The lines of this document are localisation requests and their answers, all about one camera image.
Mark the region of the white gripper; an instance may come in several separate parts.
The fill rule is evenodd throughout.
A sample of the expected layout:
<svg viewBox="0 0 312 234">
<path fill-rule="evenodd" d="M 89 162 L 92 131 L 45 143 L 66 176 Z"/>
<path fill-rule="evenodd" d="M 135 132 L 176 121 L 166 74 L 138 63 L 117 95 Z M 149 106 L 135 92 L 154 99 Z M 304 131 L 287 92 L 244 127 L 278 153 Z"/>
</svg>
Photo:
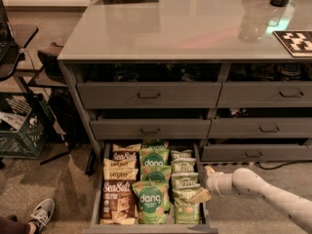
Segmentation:
<svg viewBox="0 0 312 234">
<path fill-rule="evenodd" d="M 211 166 L 205 166 L 203 173 L 203 181 L 214 195 L 231 195 L 233 193 L 232 174 L 215 173 Z M 212 194 L 208 189 L 201 187 L 188 202 L 190 204 L 200 204 L 210 201 Z"/>
</svg>

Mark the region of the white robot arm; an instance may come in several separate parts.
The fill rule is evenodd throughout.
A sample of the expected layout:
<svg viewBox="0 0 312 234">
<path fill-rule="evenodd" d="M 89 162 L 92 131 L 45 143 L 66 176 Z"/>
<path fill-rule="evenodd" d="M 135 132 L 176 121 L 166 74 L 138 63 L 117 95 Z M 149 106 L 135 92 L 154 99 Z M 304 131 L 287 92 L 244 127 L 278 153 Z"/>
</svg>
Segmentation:
<svg viewBox="0 0 312 234">
<path fill-rule="evenodd" d="M 204 185 L 189 203 L 204 203 L 213 195 L 260 198 L 307 234 L 312 234 L 311 201 L 268 183 L 250 169 L 239 168 L 225 174 L 206 166 L 204 171 Z"/>
</svg>

